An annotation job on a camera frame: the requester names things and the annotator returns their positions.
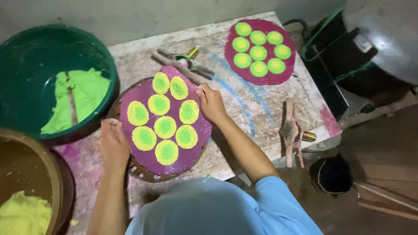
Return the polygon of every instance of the green and yellow disc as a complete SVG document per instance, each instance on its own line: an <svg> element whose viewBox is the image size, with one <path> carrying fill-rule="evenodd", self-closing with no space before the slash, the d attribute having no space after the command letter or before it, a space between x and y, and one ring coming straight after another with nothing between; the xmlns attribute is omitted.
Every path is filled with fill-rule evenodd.
<svg viewBox="0 0 418 235"><path fill-rule="evenodd" d="M197 144L197 133L191 125L182 125L176 132L176 142L184 149L191 149Z"/></svg>
<svg viewBox="0 0 418 235"><path fill-rule="evenodd" d="M270 59L267 63L268 70L274 74L281 74L286 69L286 64L278 58Z"/></svg>
<svg viewBox="0 0 418 235"><path fill-rule="evenodd" d="M163 140L155 147L155 156L161 165L171 165L178 158L178 146L171 140Z"/></svg>
<svg viewBox="0 0 418 235"><path fill-rule="evenodd" d="M238 52L246 52L250 48L250 42L246 38L238 37L232 41L232 47Z"/></svg>
<svg viewBox="0 0 418 235"><path fill-rule="evenodd" d="M147 108L139 101L132 101L128 105L127 115L129 123L134 126L145 125L150 119Z"/></svg>
<svg viewBox="0 0 418 235"><path fill-rule="evenodd" d="M251 57L246 53L238 53L234 56L234 64L240 69L247 68L251 62Z"/></svg>
<svg viewBox="0 0 418 235"><path fill-rule="evenodd" d="M161 139L171 138L176 130L176 121L170 116L160 117L154 123L154 131Z"/></svg>
<svg viewBox="0 0 418 235"><path fill-rule="evenodd" d="M176 100L186 99L189 94L187 85L181 77L173 77L171 79L170 92Z"/></svg>
<svg viewBox="0 0 418 235"><path fill-rule="evenodd" d="M263 46L253 46L250 50L250 56L255 61L262 61L267 57L267 50Z"/></svg>
<svg viewBox="0 0 418 235"><path fill-rule="evenodd" d="M267 41L267 37L265 34L261 31L253 31L250 34L250 40L255 45L263 45Z"/></svg>
<svg viewBox="0 0 418 235"><path fill-rule="evenodd" d="M132 141L139 150L149 151L154 148L157 136L151 128L138 126L132 131Z"/></svg>
<svg viewBox="0 0 418 235"><path fill-rule="evenodd" d="M273 45L279 45L283 43L283 35L277 31L271 31L267 34L267 41Z"/></svg>
<svg viewBox="0 0 418 235"><path fill-rule="evenodd" d="M292 51L288 46L280 44L274 48L274 54L279 59L288 59L292 55Z"/></svg>
<svg viewBox="0 0 418 235"><path fill-rule="evenodd" d="M250 35L252 28L249 24L245 22L239 22L238 24L235 25L235 31L237 32L238 35L245 37L245 36Z"/></svg>
<svg viewBox="0 0 418 235"><path fill-rule="evenodd" d="M183 124L193 124L199 118L199 106L194 100L186 100L181 104L178 115Z"/></svg>
<svg viewBox="0 0 418 235"><path fill-rule="evenodd" d="M165 95L152 95L148 99L148 109L155 115L164 115L170 110L170 100Z"/></svg>
<svg viewBox="0 0 418 235"><path fill-rule="evenodd" d="M264 77L268 73L268 68L263 61L256 61L251 64L250 72L255 77Z"/></svg>
<svg viewBox="0 0 418 235"><path fill-rule="evenodd" d="M154 76L153 88L158 94L163 95L167 93L168 89L170 88L170 80L167 78L165 73L158 72Z"/></svg>

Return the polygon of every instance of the dusty table surface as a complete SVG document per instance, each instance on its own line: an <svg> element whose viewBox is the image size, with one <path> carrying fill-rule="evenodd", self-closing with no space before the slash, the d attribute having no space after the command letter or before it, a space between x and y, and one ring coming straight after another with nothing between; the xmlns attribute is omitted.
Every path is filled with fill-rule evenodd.
<svg viewBox="0 0 418 235"><path fill-rule="evenodd" d="M195 62L210 68L216 74L208 84L222 93L228 114L261 147L270 160L281 157L279 129L283 102L287 97L295 99L296 115L300 124L305 130L317 135L314 143L341 133L299 55L296 55L292 76L280 85L254 85L243 80L230 68L224 57L224 46L230 27L241 19L257 18L282 26L276 14L268 12L108 47L115 59L120 91L123 92L142 78L152 77L160 70L161 66L150 58L153 50L161 48L171 53L184 53L198 45L200 54ZM96 143L99 135L100 130L77 142L55 147L68 163L76 183L73 220L67 234L87 232L102 173ZM231 159L228 150L223 149L223 143L226 141L222 136L213 134L198 163L190 171L172 180L147 183L129 176L127 194L130 217L144 205L147 194L163 193L180 181L206 177L208 174L220 180L233 177L234 172L237 172L235 168L239 166ZM302 142L302 147L314 143Z"/></svg>

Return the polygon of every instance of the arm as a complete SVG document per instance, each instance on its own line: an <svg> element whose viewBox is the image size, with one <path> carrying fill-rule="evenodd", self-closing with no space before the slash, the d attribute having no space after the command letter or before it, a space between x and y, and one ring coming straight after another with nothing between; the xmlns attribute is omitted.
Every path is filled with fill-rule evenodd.
<svg viewBox="0 0 418 235"><path fill-rule="evenodd" d="M266 154L228 116L221 93L206 83L199 86L196 93L203 113L220 128L251 181L257 183L267 176L279 177Z"/></svg>
<svg viewBox="0 0 418 235"><path fill-rule="evenodd" d="M127 228L123 184L130 150L122 123L116 119L103 120L98 144L104 173L87 234L123 235Z"/></svg>

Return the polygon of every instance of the black bucket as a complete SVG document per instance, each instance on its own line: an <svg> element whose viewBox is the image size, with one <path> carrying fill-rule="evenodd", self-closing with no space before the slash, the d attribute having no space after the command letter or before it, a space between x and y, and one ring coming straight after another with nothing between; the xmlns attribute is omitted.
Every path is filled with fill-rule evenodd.
<svg viewBox="0 0 418 235"><path fill-rule="evenodd" d="M319 159L309 168L309 173L314 184L326 193L342 194L353 185L350 165L340 154Z"/></svg>

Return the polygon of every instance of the sleeve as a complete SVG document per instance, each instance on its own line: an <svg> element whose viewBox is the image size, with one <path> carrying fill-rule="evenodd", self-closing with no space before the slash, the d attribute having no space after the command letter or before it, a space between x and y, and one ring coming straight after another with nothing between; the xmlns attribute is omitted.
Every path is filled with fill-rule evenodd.
<svg viewBox="0 0 418 235"><path fill-rule="evenodd" d="M269 176L255 185L255 200L268 234L285 228L291 234L322 234L283 180Z"/></svg>

